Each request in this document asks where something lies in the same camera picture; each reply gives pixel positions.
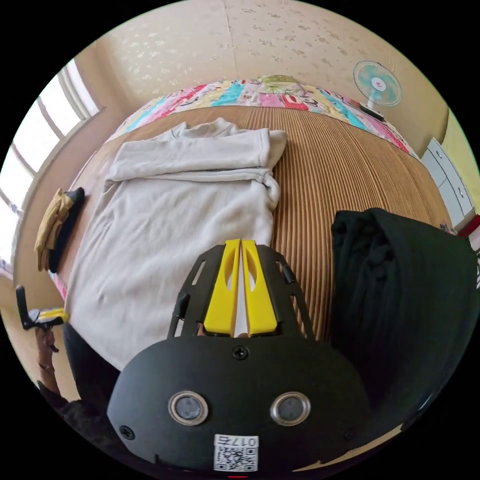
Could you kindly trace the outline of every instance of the qr code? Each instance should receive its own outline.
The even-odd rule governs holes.
[[[215,470],[228,472],[255,472],[258,448],[216,445]]]

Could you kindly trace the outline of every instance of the screw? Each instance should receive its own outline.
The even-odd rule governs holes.
[[[344,434],[343,434],[343,438],[349,442],[350,440],[352,440],[354,438],[355,434],[353,433],[352,430],[347,430]]]
[[[128,427],[126,425],[122,425],[119,430],[120,430],[120,435],[124,439],[133,440],[135,438],[134,431],[130,427]]]
[[[235,360],[245,360],[249,356],[249,351],[242,345],[238,345],[233,349],[233,358]]]

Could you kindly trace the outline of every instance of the bed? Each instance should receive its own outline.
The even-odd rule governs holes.
[[[71,186],[83,187],[87,199],[58,271],[50,274],[58,291],[65,298],[76,253],[120,146],[182,122],[195,126],[222,117],[243,129],[288,134],[273,171],[281,195],[271,246],[297,276],[317,339],[327,339],[336,211],[378,207],[437,227],[450,225],[439,190],[415,152],[393,125],[357,105],[321,88],[297,84],[278,90],[258,80],[198,85],[150,101],[120,125]]]

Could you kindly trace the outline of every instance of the sticker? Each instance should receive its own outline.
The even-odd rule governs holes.
[[[257,436],[215,435],[213,469],[219,472],[256,472],[259,468]]]

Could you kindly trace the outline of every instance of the electric fan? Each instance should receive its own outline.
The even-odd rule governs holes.
[[[360,103],[365,113],[379,120],[384,116],[373,110],[374,105],[393,107],[402,99],[402,87],[394,74],[376,61],[359,61],[353,69],[353,80],[358,89],[368,98],[366,105]]]

